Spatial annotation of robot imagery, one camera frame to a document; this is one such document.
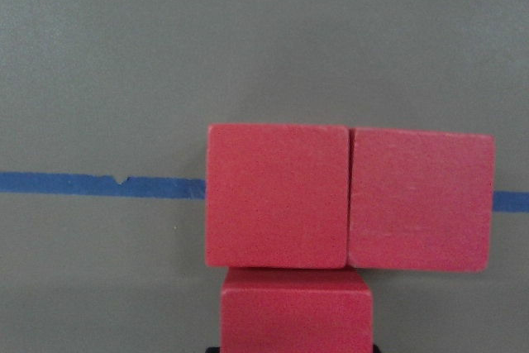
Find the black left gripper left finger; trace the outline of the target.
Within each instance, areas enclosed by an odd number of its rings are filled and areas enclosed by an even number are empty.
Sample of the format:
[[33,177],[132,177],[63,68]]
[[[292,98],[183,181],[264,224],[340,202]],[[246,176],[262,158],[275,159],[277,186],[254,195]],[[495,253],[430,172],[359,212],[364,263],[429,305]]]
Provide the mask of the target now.
[[209,346],[205,353],[220,353],[220,347],[219,346]]

